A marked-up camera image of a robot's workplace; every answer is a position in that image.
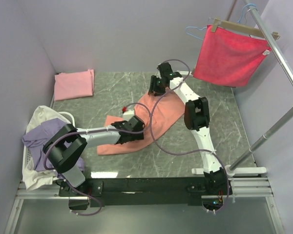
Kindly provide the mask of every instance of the metal pole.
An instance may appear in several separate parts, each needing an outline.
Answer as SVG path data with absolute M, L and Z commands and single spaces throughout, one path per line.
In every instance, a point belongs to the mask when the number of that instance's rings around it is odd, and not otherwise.
M 249 0 L 244 0 L 245 4 L 250 4 Z M 254 6 L 248 6 L 250 9 L 250 13 L 255 20 L 256 24 L 258 25 L 258 28 L 262 31 L 262 33 L 265 36 L 265 39 L 267 40 L 268 44 L 270 45 L 275 57 L 277 58 L 278 62 L 280 63 L 282 69 L 284 70 L 285 74 L 289 78 L 292 86 L 293 86 L 293 70 L 289 66 L 288 61 L 284 58 L 283 53 L 281 52 L 281 49 L 273 39 L 271 33 L 267 30 L 266 26 L 264 25 L 260 15 L 258 14 L 257 9 Z
M 231 15 L 232 15 L 232 12 L 233 12 L 233 9 L 234 9 L 234 7 L 235 7 L 235 5 L 236 5 L 236 2 L 237 2 L 237 0 L 233 0 L 233 1 L 232 1 L 232 4 L 231 4 L 231 6 L 230 6 L 230 8 L 229 8 L 229 12 L 228 12 L 228 14 L 227 14 L 227 16 L 226 16 L 226 21 L 229 21 L 229 20 L 230 20 L 230 17 L 231 17 Z
M 275 134 L 284 124 L 286 124 L 293 117 L 293 107 L 274 124 L 263 136 L 258 139 L 248 150 L 244 152 L 230 167 L 230 171 L 234 171 L 239 164 L 244 162 L 249 156 L 251 156 L 260 146 L 262 146 L 273 134 Z

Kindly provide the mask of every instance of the pink towel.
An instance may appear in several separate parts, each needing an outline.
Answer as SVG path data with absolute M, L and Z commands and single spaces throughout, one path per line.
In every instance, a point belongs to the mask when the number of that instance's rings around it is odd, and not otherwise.
M 213 84 L 244 86 L 271 51 L 265 40 L 207 26 L 193 76 Z
M 159 97 L 144 94 L 139 102 L 145 104 L 151 111 Z M 146 126 L 149 125 L 149 116 L 146 109 L 141 105 L 135 106 L 135 114 L 143 120 Z M 156 139 L 161 137 L 185 112 L 185 105 L 175 93 L 167 94 L 157 104 L 153 118 L 152 129 Z M 122 121 L 120 117 L 107 116 L 104 126 L 110 125 L 115 121 Z M 153 142 L 150 129 L 144 132 L 143 140 L 136 140 L 117 145 L 98 146 L 98 155 L 126 154 L 143 149 Z
M 94 71 L 55 75 L 54 100 L 66 100 L 93 95 Z

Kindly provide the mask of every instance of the red towel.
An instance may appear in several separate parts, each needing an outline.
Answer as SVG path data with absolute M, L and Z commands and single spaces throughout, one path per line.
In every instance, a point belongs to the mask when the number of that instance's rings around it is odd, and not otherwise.
M 152 110 L 155 102 L 160 97 L 144 94 L 139 100 Z M 160 138 L 185 112 L 185 105 L 175 93 L 167 94 L 157 104 L 152 118 L 152 129 L 156 139 Z M 135 106 L 135 115 L 143 120 L 146 126 L 149 125 L 149 115 L 141 105 Z M 107 116 L 104 126 L 110 125 L 115 121 L 122 121 L 122 118 Z M 98 155 L 116 155 L 135 152 L 143 149 L 153 142 L 150 129 L 144 132 L 143 140 L 130 141 L 117 145 L 99 145 Z
M 193 76 L 213 84 L 244 86 L 271 51 L 265 40 L 207 26 Z

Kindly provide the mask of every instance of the lavender wall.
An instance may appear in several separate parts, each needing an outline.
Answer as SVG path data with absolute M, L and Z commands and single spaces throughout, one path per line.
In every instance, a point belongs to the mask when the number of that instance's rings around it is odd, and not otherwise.
M 194 67 L 201 41 L 185 27 L 224 19 L 231 0 L 18 0 L 58 72 L 154 71 L 171 58 Z
M 0 233 L 21 179 L 21 136 L 35 108 L 50 103 L 54 73 L 16 1 L 0 0 Z
M 262 17 L 293 68 L 293 0 L 270 0 Z M 269 55 L 236 99 L 251 143 L 269 129 L 293 105 L 293 88 L 273 55 Z M 268 169 L 285 230 L 293 234 L 293 119 L 255 154 L 257 165 Z

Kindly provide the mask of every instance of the cloth on floor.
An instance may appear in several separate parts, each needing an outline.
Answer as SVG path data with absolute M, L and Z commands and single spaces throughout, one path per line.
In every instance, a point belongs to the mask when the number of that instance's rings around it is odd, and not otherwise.
M 193 76 L 213 84 L 244 86 L 271 48 L 262 39 L 207 26 Z
M 92 96 L 93 90 L 94 70 L 55 75 L 55 101 Z
M 56 112 L 55 110 L 47 107 L 47 106 L 38 106 L 31 117 L 29 124 L 26 128 L 26 133 L 30 132 L 41 123 L 58 118 L 65 123 L 70 123 L 68 119 L 62 116 L 60 113 Z M 26 159 L 23 160 L 23 170 L 22 170 L 22 180 L 25 183 L 27 190 L 34 190 L 42 185 L 52 184 L 54 180 L 57 178 L 56 173 L 54 171 L 40 171 L 37 172 L 34 170 L 34 160 L 30 157 L 29 161 L 27 162 Z
M 145 104 L 151 111 L 159 97 L 144 94 L 139 102 Z M 147 110 L 141 106 L 134 107 L 135 115 L 143 120 L 146 126 L 149 125 L 149 115 Z M 175 93 L 167 94 L 157 104 L 153 118 L 152 129 L 156 139 L 161 137 L 185 112 L 185 105 Z M 110 125 L 115 121 L 122 121 L 120 117 L 107 116 L 104 126 Z M 145 148 L 153 142 L 150 129 L 144 132 L 143 140 L 136 140 L 117 145 L 98 146 L 98 155 L 115 155 L 135 152 Z

